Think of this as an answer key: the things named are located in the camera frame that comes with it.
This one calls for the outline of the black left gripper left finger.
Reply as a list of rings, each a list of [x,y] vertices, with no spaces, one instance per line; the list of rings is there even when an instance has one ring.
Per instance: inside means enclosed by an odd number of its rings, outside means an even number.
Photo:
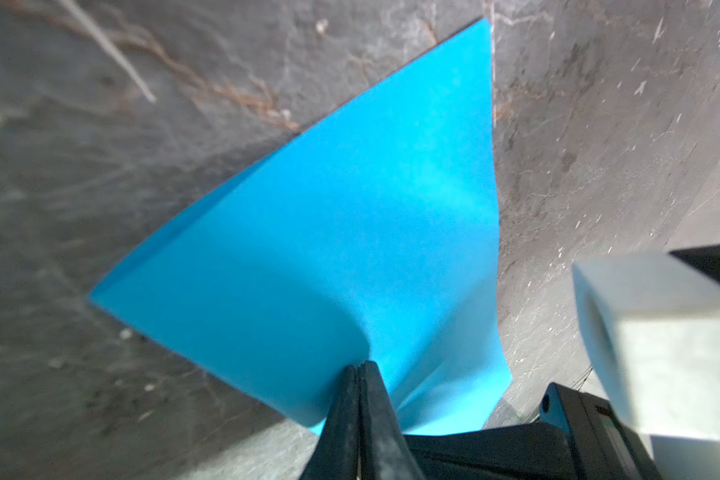
[[[300,479],[357,478],[359,458],[360,390],[357,368],[347,366],[322,433]]]

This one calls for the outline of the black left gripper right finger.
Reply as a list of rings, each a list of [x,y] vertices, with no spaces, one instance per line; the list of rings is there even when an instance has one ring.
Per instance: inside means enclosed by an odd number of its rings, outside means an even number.
[[[424,479],[408,448],[378,365],[359,369],[360,478]]]

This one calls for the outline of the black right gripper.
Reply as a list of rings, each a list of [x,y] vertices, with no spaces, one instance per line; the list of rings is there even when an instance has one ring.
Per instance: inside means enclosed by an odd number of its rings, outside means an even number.
[[[668,252],[720,282],[720,244]],[[429,479],[666,479],[651,440],[622,424],[604,397],[552,383],[535,423],[408,446]]]

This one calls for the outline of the blue square paper sheet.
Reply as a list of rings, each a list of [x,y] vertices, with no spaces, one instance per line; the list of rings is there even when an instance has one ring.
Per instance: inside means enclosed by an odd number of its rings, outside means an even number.
[[[482,428],[512,379],[491,54],[479,20],[181,212],[92,301],[314,432],[366,360],[405,432]]]

